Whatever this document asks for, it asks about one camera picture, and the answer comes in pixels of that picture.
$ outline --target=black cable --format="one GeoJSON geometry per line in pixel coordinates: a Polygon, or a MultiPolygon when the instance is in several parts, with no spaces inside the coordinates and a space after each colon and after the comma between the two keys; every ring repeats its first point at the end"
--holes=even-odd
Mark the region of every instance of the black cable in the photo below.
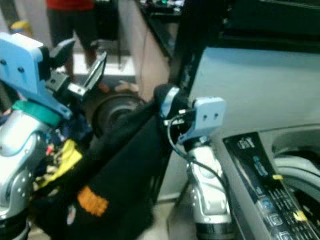
{"type": "Polygon", "coordinates": [[[229,195],[229,191],[228,191],[229,188],[227,187],[225,182],[222,180],[222,178],[214,170],[212,170],[209,166],[207,166],[207,165],[205,165],[205,164],[203,164],[201,162],[198,162],[197,160],[195,160],[194,157],[191,157],[188,154],[182,152],[179,148],[176,147],[176,145],[174,144],[174,141],[171,138],[171,127],[172,127],[173,122],[178,120],[178,119],[182,119],[187,113],[188,112],[183,113],[183,114],[178,114],[178,115],[174,116],[172,119],[169,120],[167,129],[166,129],[166,134],[167,134],[167,138],[169,140],[169,143],[170,143],[172,149],[180,157],[185,159],[189,164],[198,165],[199,167],[201,167],[201,168],[207,170],[208,172],[212,173],[218,179],[218,181],[220,182],[221,186],[223,187],[224,193],[226,194],[227,201],[228,201],[228,204],[229,204],[229,208],[231,210],[232,207],[231,207],[231,199],[230,199],[230,195],[229,195]]]}

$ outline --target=orange patch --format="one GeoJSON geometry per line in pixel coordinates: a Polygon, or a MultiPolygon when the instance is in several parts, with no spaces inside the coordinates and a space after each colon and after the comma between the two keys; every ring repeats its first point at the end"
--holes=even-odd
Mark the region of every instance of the orange patch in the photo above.
{"type": "Polygon", "coordinates": [[[109,202],[106,199],[96,195],[88,186],[85,186],[79,192],[77,199],[84,210],[97,217],[101,217],[109,205],[109,202]]]}

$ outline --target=red shirt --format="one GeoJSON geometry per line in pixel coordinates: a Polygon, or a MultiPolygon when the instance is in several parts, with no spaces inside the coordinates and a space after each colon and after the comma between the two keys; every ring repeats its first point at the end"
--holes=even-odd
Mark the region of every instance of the red shirt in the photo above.
{"type": "Polygon", "coordinates": [[[49,9],[57,10],[90,10],[94,8],[93,0],[46,0],[49,9]]]}

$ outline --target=black shorts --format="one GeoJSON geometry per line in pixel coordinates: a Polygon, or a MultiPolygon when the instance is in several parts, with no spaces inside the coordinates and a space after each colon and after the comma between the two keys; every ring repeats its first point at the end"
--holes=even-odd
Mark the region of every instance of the black shorts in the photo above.
{"type": "Polygon", "coordinates": [[[73,37],[75,31],[85,50],[98,39],[94,10],[56,10],[47,9],[49,28],[53,46],[73,37]]]}

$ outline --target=black countertop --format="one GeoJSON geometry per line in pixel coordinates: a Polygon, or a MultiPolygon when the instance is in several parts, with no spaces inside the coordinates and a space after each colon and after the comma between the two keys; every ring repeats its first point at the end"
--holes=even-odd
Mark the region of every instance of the black countertop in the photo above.
{"type": "Polygon", "coordinates": [[[141,14],[153,33],[158,45],[165,57],[171,60],[174,56],[175,44],[176,44],[176,33],[171,34],[168,30],[169,25],[177,25],[180,21],[180,13],[159,13],[159,12],[148,12],[145,6],[136,0],[136,3],[141,11],[141,14]]]}

